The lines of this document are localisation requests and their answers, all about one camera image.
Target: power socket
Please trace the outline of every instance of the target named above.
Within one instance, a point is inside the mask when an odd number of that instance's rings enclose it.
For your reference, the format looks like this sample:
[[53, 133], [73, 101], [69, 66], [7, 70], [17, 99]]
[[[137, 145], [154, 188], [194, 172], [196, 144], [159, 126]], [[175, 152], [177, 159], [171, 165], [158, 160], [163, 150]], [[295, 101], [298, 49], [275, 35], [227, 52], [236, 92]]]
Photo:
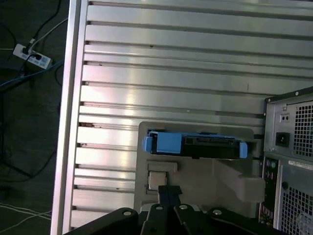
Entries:
[[[24, 47], [21, 44], [17, 44], [16, 47], [14, 48], [13, 55], [16, 55], [16, 56], [26, 60], [30, 54], [29, 54], [29, 52], [28, 52], [28, 54], [23, 53], [24, 48], [26, 48], [26, 47]], [[40, 68], [43, 68], [43, 69], [47, 69], [52, 64], [52, 59], [50, 59], [49, 57], [46, 57], [40, 53], [37, 53], [34, 50], [31, 53], [33, 53], [35, 55], [31, 56], [27, 60], [28, 62], [30, 62], [30, 63], [32, 63], [32, 64], [34, 64]]]

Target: port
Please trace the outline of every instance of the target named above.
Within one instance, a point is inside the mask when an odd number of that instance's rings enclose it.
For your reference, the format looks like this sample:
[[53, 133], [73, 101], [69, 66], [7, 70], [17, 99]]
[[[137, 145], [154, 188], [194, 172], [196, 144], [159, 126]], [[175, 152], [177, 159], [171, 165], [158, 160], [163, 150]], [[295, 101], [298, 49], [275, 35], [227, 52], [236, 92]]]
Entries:
[[281, 147], [289, 147], [290, 134], [286, 132], [276, 133], [276, 145]]
[[280, 122], [289, 122], [289, 114], [281, 114]]

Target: dark floor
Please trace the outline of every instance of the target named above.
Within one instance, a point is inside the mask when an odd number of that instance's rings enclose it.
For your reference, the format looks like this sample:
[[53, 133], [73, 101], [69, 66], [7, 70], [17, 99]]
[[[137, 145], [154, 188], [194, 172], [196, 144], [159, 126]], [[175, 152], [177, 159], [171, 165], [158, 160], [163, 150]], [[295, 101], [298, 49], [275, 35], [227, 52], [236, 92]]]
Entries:
[[[38, 27], [56, 10], [58, 0], [0, 0], [0, 23], [15, 34], [18, 43], [26, 45]], [[40, 36], [67, 17], [69, 0], [62, 0], [59, 14], [41, 31]], [[63, 60], [66, 43], [67, 24], [53, 31], [36, 51], [54, 61]], [[0, 48], [12, 48], [10, 34], [0, 24]], [[10, 52], [0, 50], [0, 64]], [[10, 62], [21, 65], [23, 60], [12, 56]], [[62, 72], [58, 78], [62, 81]], [[14, 78], [17, 71], [0, 68], [0, 81]], [[61, 87], [54, 80], [54, 70], [33, 77], [4, 96], [5, 152], [7, 160], [15, 166], [35, 173], [56, 149], [59, 116], [57, 107], [60, 102]], [[8, 198], [0, 202], [17, 207], [25, 207], [39, 212], [51, 210], [55, 157], [46, 169], [36, 178], [24, 183], [4, 183], [1, 180], [19, 180], [25, 177], [0, 167], [0, 186], [10, 185]], [[0, 231], [27, 218], [15, 211], [0, 208]], [[3, 235], [49, 234], [50, 222], [32, 218]]]

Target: computer tower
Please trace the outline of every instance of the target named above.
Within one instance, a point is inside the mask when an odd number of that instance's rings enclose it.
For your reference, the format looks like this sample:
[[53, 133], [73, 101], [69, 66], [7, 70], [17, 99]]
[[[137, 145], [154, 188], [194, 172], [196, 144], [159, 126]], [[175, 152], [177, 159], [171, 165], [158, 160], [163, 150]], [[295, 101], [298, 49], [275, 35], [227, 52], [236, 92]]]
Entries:
[[259, 220], [290, 235], [313, 233], [313, 87], [266, 99]]

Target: label sticker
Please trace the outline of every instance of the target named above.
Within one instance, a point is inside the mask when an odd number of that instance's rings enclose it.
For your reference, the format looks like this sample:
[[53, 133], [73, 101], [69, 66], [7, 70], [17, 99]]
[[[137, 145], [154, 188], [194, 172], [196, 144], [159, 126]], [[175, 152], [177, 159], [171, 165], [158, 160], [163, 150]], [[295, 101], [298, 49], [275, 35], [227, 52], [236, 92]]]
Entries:
[[297, 167], [301, 167], [307, 170], [313, 170], [313, 165], [309, 165], [309, 164], [304, 164], [304, 163], [299, 163], [299, 162], [295, 162], [295, 161], [288, 161], [289, 165], [293, 165], [293, 166], [297, 166]]

